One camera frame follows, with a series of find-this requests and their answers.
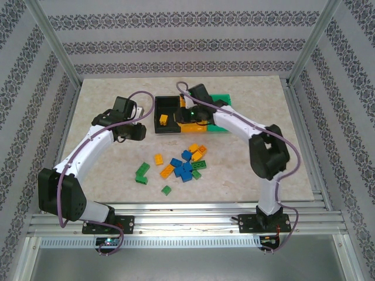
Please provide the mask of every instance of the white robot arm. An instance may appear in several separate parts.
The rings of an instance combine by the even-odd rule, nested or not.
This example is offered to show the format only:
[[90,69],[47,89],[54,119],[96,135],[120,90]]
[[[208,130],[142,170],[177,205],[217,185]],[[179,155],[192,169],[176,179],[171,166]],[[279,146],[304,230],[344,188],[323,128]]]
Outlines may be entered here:
[[59,177],[64,171],[72,155],[81,144],[90,140],[79,151],[74,160],[68,164],[64,172],[62,183],[62,217],[70,220],[97,221],[114,224],[116,222],[114,210],[107,205],[87,200],[80,183],[83,182],[88,171],[99,156],[115,141],[123,142],[126,139],[141,141],[146,135],[146,127],[133,122],[128,125],[116,126],[97,132],[109,125],[127,120],[138,119],[143,116],[144,109],[138,107],[134,101],[117,97],[113,109],[99,114],[92,121],[92,126],[79,145],[71,154],[53,169],[44,168],[38,176],[39,208],[57,215],[56,187]]
[[[222,110],[185,98],[186,94]],[[222,100],[213,102],[203,84],[187,89],[187,92],[182,96],[186,106],[179,108],[175,113],[177,122],[208,121],[227,129],[249,144],[250,164],[255,174],[260,178],[261,186],[261,195],[257,206],[257,221],[262,229],[269,229],[268,226],[278,221],[282,215],[282,207],[278,202],[278,194],[276,194],[276,192],[279,192],[276,183],[287,168],[290,156],[285,142],[260,129],[282,136],[280,128],[276,125],[266,127],[258,124],[239,114]]]

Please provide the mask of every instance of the beige countertop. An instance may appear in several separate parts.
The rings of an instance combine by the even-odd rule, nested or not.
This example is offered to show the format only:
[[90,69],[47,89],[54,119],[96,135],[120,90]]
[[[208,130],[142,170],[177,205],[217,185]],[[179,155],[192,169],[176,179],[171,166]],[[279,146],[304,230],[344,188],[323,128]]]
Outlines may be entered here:
[[[93,118],[112,108],[115,98],[129,96],[138,90],[153,95],[177,95],[175,83],[186,81],[190,86],[203,83],[210,94],[230,94],[232,107],[239,113],[264,125],[277,124],[283,135],[298,146],[294,127],[278,76],[269,77],[182,77],[182,78],[119,78],[86,79],[83,82],[63,157],[66,157],[87,133]],[[134,97],[145,111],[151,99],[143,94]],[[85,195],[99,202],[223,202],[258,201],[259,179],[250,167],[248,145],[230,133],[180,133],[157,135],[154,131],[154,113],[142,120],[147,127],[141,142],[127,140],[110,146],[94,164],[81,183]],[[160,176],[162,169],[191,144],[205,145],[204,160],[207,169],[202,177],[182,183],[174,174],[167,179]],[[291,161],[296,163],[289,149]],[[164,165],[156,166],[154,154],[161,153]],[[139,166],[150,164],[145,186],[135,182]],[[165,196],[162,188],[168,185],[172,192]],[[282,200],[313,200],[304,165],[298,172],[282,181]]]

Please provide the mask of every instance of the orange lego brick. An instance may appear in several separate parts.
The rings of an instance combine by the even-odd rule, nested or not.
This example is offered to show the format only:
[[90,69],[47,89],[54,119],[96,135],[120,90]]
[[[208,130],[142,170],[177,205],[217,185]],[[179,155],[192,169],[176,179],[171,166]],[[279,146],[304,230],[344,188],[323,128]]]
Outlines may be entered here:
[[202,121],[198,125],[197,123],[192,124],[181,124],[177,123],[181,127],[182,133],[203,133],[207,132],[207,121]]
[[195,151],[195,153],[193,154],[192,156],[192,160],[195,162],[195,161],[199,161],[201,158],[203,157],[203,155],[201,154],[201,152],[198,150],[198,151]]
[[196,144],[196,143],[193,143],[192,145],[189,146],[189,151],[191,153],[194,153],[195,151],[197,151],[199,149],[199,146]]
[[160,125],[162,125],[162,126],[166,126],[166,124],[168,123],[168,115],[162,114],[162,115],[160,116],[159,123],[160,123]]
[[198,148],[198,151],[204,156],[207,153],[207,148],[204,145],[201,145]]
[[161,154],[156,154],[155,155],[155,164],[157,166],[163,165],[163,157]]
[[169,164],[168,166],[164,168],[164,170],[162,170],[160,175],[162,176],[163,179],[166,179],[167,177],[169,177],[170,174],[172,174],[173,170],[174,170],[174,167],[171,164]]
[[183,99],[183,97],[180,96],[180,107],[185,107],[185,106],[186,106],[185,100]]

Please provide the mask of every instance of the green lego brick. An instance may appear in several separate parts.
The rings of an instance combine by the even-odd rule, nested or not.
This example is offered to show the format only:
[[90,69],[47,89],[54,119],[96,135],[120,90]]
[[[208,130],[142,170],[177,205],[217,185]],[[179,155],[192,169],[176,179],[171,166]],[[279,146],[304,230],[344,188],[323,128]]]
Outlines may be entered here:
[[172,189],[169,187],[169,186],[165,186],[163,189],[162,189],[162,192],[168,196],[169,193],[171,193]]
[[[222,100],[222,101],[225,101],[226,103],[228,103],[229,105],[232,105],[231,100],[230,100],[230,96],[228,94],[211,95],[211,97],[212,97],[213,101]],[[213,125],[213,124],[207,125],[207,131],[208,132],[227,132],[226,129],[224,129],[222,127],[218,127],[218,126]]]
[[193,170],[201,170],[201,169],[207,168],[205,160],[193,162],[192,166],[193,166]]
[[145,173],[148,171],[148,169],[150,169],[150,165],[147,164],[146,162],[143,162],[143,164],[141,165],[141,167],[139,167],[139,169],[135,172],[135,174],[137,176],[143,177]]
[[147,184],[148,179],[147,179],[146,177],[144,177],[144,176],[136,175],[136,176],[135,176],[135,181],[136,181],[137,183]]
[[196,180],[202,176],[197,170],[194,170],[192,174],[193,174],[194,179]]
[[210,95],[213,101],[222,100],[225,101],[227,104],[232,105],[230,100],[230,96],[228,94],[218,94],[218,95]]

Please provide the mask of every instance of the patterned wallpaper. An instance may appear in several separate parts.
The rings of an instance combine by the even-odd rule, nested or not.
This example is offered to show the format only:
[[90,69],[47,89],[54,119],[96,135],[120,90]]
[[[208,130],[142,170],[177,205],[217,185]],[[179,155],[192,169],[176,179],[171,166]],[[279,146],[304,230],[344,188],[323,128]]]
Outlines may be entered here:
[[326,0],[60,2],[41,4],[83,77],[285,78]]
[[38,172],[56,161],[75,90],[25,4],[0,1],[0,9],[0,280],[8,280],[39,210]]
[[295,86],[365,280],[375,280],[374,16],[370,1],[343,1]]

